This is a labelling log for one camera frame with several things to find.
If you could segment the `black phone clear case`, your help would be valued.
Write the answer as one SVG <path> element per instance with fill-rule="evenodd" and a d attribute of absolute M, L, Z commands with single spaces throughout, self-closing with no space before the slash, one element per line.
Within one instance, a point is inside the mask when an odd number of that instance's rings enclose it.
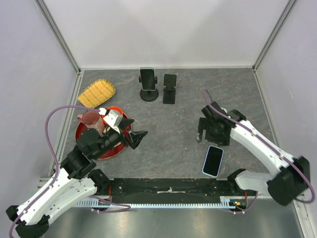
<path fill-rule="evenodd" d="M 139 81 L 145 91 L 156 90 L 156 77 L 153 68 L 140 68 Z"/>

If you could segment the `black round-base phone stand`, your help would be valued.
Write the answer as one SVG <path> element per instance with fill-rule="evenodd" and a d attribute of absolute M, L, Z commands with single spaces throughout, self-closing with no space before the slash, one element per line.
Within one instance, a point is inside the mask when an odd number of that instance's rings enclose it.
<path fill-rule="evenodd" d="M 156 77 L 156 86 L 157 86 L 158 77 L 156 75 L 155 75 L 155 77 Z M 140 90 L 140 98 L 143 101 L 152 102 L 152 101 L 156 100 L 158 98 L 158 96 L 159 96 L 159 91 L 157 88 L 154 91 L 145 91 L 143 89 Z"/>

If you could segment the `black folding phone stand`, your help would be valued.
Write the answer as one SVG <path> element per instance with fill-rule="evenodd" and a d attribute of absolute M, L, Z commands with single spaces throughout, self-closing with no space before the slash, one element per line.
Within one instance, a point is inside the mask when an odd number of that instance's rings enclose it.
<path fill-rule="evenodd" d="M 175 104 L 176 96 L 176 79 L 177 76 L 174 74 L 165 74 L 164 75 L 164 89 L 163 89 L 163 103 L 164 104 Z"/>

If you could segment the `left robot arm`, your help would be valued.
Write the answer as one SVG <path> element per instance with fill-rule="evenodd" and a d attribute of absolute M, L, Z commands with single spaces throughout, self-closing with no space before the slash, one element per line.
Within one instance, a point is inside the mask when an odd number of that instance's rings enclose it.
<path fill-rule="evenodd" d="M 65 211 L 82 199 L 107 193 L 110 180 L 94 162 L 120 143 L 136 149 L 146 130 L 131 131 L 133 119 L 122 119 L 117 130 L 112 127 L 100 134 L 96 129 L 83 131 L 73 150 L 58 166 L 50 180 L 23 204 L 11 205 L 6 213 L 21 238 L 40 238 Z"/>

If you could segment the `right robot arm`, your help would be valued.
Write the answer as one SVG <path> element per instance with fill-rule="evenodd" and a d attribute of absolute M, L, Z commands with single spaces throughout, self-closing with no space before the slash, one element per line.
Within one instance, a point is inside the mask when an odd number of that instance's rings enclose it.
<path fill-rule="evenodd" d="M 197 141 L 202 139 L 228 146 L 233 139 L 249 150 L 267 168 L 267 173 L 255 173 L 239 169 L 227 182 L 228 192 L 238 195 L 243 190 L 253 190 L 269 195 L 278 204 L 286 206 L 307 189 L 312 197 L 316 194 L 310 180 L 310 162 L 303 156 L 298 158 L 285 152 L 266 137 L 237 110 L 227 112 L 216 102 L 202 108 L 204 117 L 199 119 Z"/>

